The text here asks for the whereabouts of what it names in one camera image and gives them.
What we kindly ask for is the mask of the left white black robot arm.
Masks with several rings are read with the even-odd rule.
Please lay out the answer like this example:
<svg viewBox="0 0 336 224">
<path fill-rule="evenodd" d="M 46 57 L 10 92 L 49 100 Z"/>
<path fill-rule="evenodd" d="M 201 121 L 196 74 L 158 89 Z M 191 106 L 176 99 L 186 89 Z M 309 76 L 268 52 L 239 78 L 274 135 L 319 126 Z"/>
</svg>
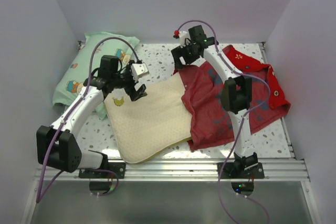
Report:
<svg viewBox="0 0 336 224">
<path fill-rule="evenodd" d="M 125 68 L 119 68 L 116 56 L 103 56 L 100 66 L 90 73 L 78 96 L 50 126 L 41 126 L 36 133 L 37 159 L 43 167 L 52 167 L 72 173 L 78 169 L 90 169 L 97 178 L 109 172 L 107 155 L 97 151 L 83 151 L 77 137 L 91 113 L 115 89 L 123 89 L 131 101 L 146 96 L 146 86 L 135 85 L 149 74 L 141 60 L 131 60 Z"/>
</svg>

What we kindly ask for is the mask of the cream quilted pillow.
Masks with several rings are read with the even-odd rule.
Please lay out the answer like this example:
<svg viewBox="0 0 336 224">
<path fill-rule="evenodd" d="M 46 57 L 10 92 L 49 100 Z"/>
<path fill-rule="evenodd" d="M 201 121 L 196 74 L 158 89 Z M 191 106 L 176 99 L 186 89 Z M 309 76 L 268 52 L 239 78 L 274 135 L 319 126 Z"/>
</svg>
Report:
<svg viewBox="0 0 336 224">
<path fill-rule="evenodd" d="M 113 91 L 104 101 L 121 158 L 144 162 L 161 151 L 191 139 L 191 114 L 182 102 L 185 86 L 178 73 L 147 87 L 132 102 Z"/>
</svg>

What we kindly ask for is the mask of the red pillowcase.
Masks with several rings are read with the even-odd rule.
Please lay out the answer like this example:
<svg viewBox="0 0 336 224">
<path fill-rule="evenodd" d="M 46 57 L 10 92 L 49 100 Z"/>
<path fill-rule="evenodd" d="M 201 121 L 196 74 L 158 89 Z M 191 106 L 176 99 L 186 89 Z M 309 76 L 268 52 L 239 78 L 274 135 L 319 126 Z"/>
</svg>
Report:
<svg viewBox="0 0 336 224">
<path fill-rule="evenodd" d="M 285 116 L 291 106 L 271 65 L 239 52 L 232 45 L 226 46 L 223 53 L 237 69 L 253 77 L 223 82 L 207 61 L 199 67 L 188 65 L 177 70 L 186 86 L 181 99 L 192 115 L 188 142 L 191 151 L 234 141 L 230 111 L 237 113 L 250 105 L 253 111 L 244 125 L 256 133 Z"/>
</svg>

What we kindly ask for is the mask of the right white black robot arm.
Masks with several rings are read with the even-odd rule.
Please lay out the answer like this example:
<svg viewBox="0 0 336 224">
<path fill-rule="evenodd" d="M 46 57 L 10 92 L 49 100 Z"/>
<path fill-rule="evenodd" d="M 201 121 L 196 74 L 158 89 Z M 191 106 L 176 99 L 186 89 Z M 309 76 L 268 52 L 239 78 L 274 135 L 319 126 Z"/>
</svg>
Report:
<svg viewBox="0 0 336 224">
<path fill-rule="evenodd" d="M 252 173 L 253 167 L 258 165 L 248 114 L 252 101 L 252 78 L 236 69 L 219 49 L 216 37 L 207 37 L 201 25 L 188 31 L 176 30 L 173 37 L 180 43 L 172 50 L 176 69 L 180 70 L 202 57 L 222 80 L 224 87 L 220 102 L 229 115 L 235 138 L 232 147 L 234 162 L 228 173 L 246 178 Z"/>
</svg>

